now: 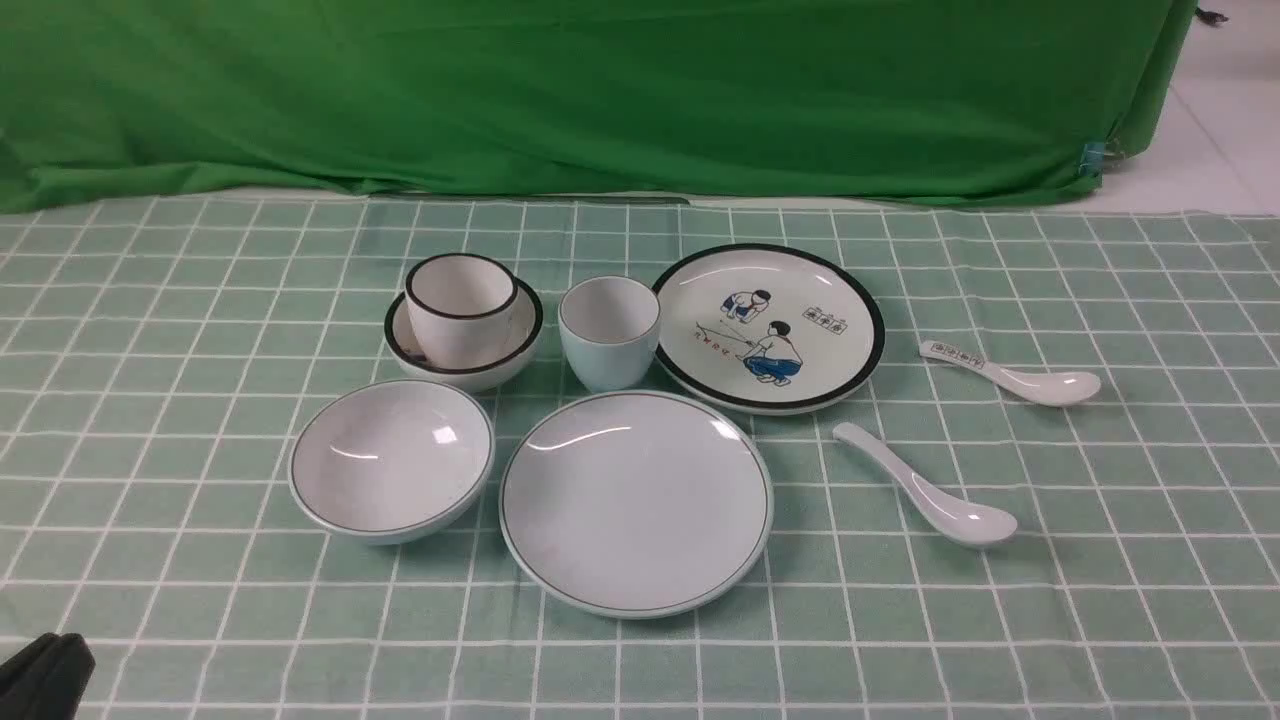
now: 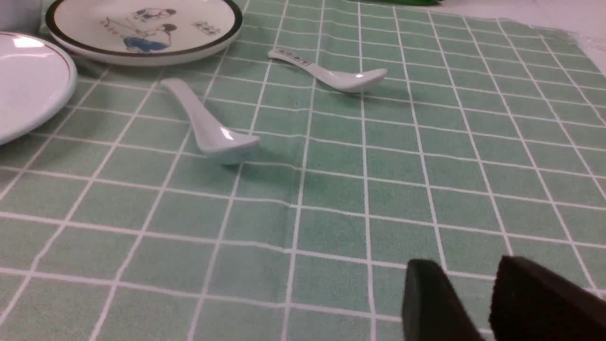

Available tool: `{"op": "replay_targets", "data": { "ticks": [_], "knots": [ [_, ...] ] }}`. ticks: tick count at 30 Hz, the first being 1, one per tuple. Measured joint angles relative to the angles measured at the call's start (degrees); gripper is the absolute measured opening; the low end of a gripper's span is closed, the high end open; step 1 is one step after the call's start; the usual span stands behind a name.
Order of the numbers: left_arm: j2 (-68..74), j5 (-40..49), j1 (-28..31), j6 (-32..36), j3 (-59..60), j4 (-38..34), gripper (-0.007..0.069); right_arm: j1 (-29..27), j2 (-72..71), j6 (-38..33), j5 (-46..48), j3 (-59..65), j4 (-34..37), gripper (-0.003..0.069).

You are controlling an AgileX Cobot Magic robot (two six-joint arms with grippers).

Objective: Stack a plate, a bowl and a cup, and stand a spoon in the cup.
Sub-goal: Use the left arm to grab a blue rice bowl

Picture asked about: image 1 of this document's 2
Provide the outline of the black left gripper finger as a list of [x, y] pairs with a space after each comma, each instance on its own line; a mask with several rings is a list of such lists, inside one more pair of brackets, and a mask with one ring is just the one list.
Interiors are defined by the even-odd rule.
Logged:
[[3, 719], [73, 719], [96, 667], [79, 633], [44, 633], [1, 665]]

